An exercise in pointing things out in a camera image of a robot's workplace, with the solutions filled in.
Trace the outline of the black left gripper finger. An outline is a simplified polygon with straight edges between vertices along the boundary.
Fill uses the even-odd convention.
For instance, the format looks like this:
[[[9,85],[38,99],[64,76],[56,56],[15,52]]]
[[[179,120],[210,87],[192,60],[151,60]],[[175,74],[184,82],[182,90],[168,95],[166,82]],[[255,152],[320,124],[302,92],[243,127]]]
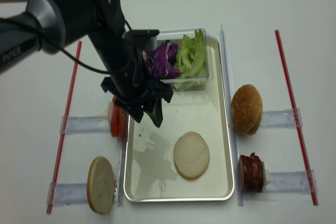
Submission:
[[[151,118],[156,127],[160,127],[163,121],[162,99],[154,99],[144,105],[144,112]]]
[[[128,114],[138,123],[141,122],[144,112],[140,105],[132,105],[128,107]]]

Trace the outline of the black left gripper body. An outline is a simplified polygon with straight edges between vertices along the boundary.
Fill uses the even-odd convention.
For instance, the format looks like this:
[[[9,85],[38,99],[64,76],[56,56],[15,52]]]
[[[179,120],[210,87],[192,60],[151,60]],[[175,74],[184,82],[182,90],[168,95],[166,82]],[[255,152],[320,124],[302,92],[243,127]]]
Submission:
[[[117,97],[117,106],[127,112],[132,105],[140,105],[144,112],[144,105],[154,99],[171,100],[172,88],[149,74],[142,50],[132,46],[127,32],[101,31],[100,58],[109,74],[101,86]]]

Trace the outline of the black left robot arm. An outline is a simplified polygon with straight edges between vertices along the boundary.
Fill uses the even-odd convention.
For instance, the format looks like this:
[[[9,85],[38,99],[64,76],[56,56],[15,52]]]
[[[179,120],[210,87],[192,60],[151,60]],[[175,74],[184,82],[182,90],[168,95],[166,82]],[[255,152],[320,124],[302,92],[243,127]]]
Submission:
[[[155,126],[163,120],[162,102],[170,85],[150,75],[143,58],[158,30],[133,30],[120,0],[29,0],[23,13],[1,19],[1,72],[37,51],[64,52],[88,36],[105,69],[101,87],[135,121],[147,114]]]

